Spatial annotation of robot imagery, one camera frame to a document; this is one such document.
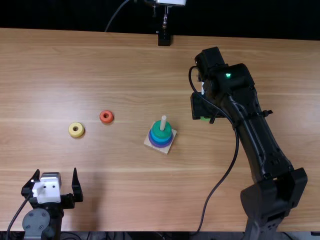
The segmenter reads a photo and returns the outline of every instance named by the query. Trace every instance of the blue ring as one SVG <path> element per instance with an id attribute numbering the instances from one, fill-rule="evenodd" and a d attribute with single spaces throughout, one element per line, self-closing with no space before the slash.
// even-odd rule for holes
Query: blue ring
<path id="1" fill-rule="evenodd" d="M 159 144 L 166 144 L 172 138 L 172 133 L 169 137 L 161 139 L 161 138 L 158 138 L 154 135 L 154 133 L 152 132 L 152 129 L 150 130 L 150 132 L 151 132 L 151 137 L 152 137 L 153 141 L 157 142 Z"/>
<path id="2" fill-rule="evenodd" d="M 157 142 L 155 142 L 155 141 L 152 139 L 152 137 L 151 137 L 151 130 L 149 131 L 148 137 L 149 137 L 150 143 L 151 143 L 153 146 L 157 147 L 157 148 L 165 148 L 165 147 L 169 146 L 169 145 L 171 144 L 171 142 L 173 141 L 173 139 L 174 139 L 174 137 L 173 137 L 173 135 L 172 135 L 172 138 L 171 138 L 167 143 L 158 144 Z"/>

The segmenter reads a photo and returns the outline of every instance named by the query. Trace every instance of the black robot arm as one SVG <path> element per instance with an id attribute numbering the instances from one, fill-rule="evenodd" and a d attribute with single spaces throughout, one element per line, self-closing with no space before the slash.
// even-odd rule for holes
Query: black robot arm
<path id="1" fill-rule="evenodd" d="M 64 209 L 73 209 L 76 202 L 84 199 L 76 168 L 72 176 L 73 194 L 60 194 L 60 188 L 59 172 L 44 172 L 40 177 L 39 169 L 22 187 L 21 195 L 33 208 L 22 221 L 24 240 L 60 240 Z"/>
<path id="2" fill-rule="evenodd" d="M 272 239 L 279 223 L 298 205 L 307 184 L 303 168 L 294 170 L 278 146 L 262 111 L 255 83 L 244 64 L 228 66 L 217 47 L 195 57 L 203 91 L 191 96 L 192 118 L 224 117 L 201 97 L 232 119 L 247 155 L 254 185 L 240 194 L 248 216 L 243 240 Z"/>

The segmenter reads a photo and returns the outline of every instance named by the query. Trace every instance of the yellow ring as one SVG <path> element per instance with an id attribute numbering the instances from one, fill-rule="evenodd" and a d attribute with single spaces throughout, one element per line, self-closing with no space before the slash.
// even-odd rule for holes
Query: yellow ring
<path id="1" fill-rule="evenodd" d="M 73 138 L 79 138 L 81 137 L 85 132 L 85 127 L 79 123 L 79 122 L 74 122 L 71 123 L 69 126 L 69 134 Z"/>

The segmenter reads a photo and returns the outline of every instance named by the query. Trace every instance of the wood grain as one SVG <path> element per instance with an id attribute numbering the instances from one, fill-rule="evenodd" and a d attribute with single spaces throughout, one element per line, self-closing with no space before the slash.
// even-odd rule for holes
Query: wood grain
<path id="1" fill-rule="evenodd" d="M 267 122 L 308 184 L 279 231 L 320 229 L 320 42 L 0 29 L 0 230 L 23 201 L 36 169 L 61 172 L 71 192 L 77 167 L 84 202 L 66 210 L 63 230 L 195 231 L 204 201 L 228 168 L 230 124 L 191 118 L 188 70 L 203 49 L 218 46 L 230 65 L 244 63 Z M 115 120 L 103 125 L 102 110 Z M 150 124 L 166 114 L 177 136 L 168 155 L 144 146 Z M 84 124 L 83 138 L 68 134 Z M 243 231 L 240 191 L 253 183 L 242 147 L 212 196 L 203 231 Z M 27 205 L 13 230 L 22 229 Z"/>

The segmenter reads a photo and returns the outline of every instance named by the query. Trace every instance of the purple ring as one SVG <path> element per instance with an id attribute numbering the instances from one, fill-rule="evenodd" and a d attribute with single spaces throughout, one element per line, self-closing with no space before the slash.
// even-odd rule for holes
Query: purple ring
<path id="1" fill-rule="evenodd" d="M 170 140 L 169 142 L 167 142 L 166 144 L 163 144 L 163 145 L 159 145 L 159 144 L 155 143 L 155 142 L 152 140 L 150 131 L 149 131 L 148 137 L 149 137 L 150 143 L 151 143 L 153 146 L 155 146 L 156 148 L 160 148 L 160 149 L 169 146 L 169 145 L 171 144 L 172 140 L 174 139 L 173 136 L 172 136 L 172 138 L 171 138 L 171 140 Z"/>

